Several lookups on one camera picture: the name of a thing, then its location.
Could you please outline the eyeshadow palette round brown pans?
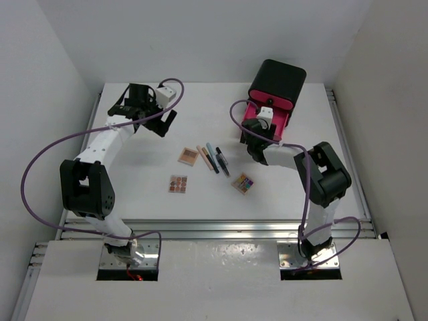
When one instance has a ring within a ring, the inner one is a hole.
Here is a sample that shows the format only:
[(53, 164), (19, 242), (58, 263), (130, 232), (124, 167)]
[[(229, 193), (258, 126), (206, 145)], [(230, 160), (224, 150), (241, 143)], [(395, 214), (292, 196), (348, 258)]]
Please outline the eyeshadow palette round brown pans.
[(169, 181), (170, 193), (186, 193), (187, 190), (187, 176), (172, 175)]

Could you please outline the brown eyeshadow palette four pans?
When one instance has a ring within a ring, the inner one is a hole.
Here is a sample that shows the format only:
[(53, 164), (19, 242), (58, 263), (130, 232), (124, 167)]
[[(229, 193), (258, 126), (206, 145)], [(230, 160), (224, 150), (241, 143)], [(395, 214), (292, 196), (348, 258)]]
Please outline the brown eyeshadow palette four pans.
[(180, 163), (183, 163), (192, 167), (196, 163), (198, 156), (199, 156), (198, 151), (192, 150), (189, 148), (184, 148), (178, 158), (178, 161)]

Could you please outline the black drawer cabinet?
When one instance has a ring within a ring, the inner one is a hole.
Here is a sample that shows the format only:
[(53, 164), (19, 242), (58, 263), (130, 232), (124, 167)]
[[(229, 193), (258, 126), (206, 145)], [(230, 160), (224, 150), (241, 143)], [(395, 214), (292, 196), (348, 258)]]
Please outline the black drawer cabinet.
[(307, 73), (302, 68), (267, 59), (263, 61), (253, 79), (248, 95), (250, 90), (259, 90), (286, 98), (294, 104), (295, 108), (306, 76)]

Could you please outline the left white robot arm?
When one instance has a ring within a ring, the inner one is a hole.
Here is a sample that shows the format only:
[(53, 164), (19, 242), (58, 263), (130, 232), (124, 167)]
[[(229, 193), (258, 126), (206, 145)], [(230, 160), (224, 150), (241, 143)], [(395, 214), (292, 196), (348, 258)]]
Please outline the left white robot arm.
[(108, 253), (131, 263), (137, 257), (133, 231), (113, 212), (115, 192), (108, 175), (112, 161), (127, 140), (143, 126), (164, 137), (177, 113), (162, 115), (177, 93), (164, 84), (152, 88), (129, 84), (118, 101), (108, 110), (103, 129), (87, 149), (73, 160), (60, 165), (63, 206), (84, 218), (104, 236)]

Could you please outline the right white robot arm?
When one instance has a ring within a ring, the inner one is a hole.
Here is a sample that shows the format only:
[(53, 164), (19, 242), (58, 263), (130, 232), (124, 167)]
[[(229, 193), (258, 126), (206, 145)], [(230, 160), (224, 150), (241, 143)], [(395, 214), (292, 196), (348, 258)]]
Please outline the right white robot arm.
[(304, 192), (304, 212), (298, 228), (298, 249), (307, 260), (332, 243), (337, 206), (352, 184), (346, 167), (328, 142), (310, 150), (299, 144), (274, 142), (274, 130), (264, 120), (247, 119), (240, 125), (241, 142), (252, 159), (265, 166), (295, 170)]

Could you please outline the colourful eyeshadow palette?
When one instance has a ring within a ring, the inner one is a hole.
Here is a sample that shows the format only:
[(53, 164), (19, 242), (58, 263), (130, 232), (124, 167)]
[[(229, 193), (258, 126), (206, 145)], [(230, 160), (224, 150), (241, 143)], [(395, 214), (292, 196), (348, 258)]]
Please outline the colourful eyeshadow palette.
[(251, 177), (245, 173), (241, 173), (236, 179), (233, 180), (231, 186), (239, 191), (242, 195), (246, 195), (249, 193), (254, 184), (254, 180)]

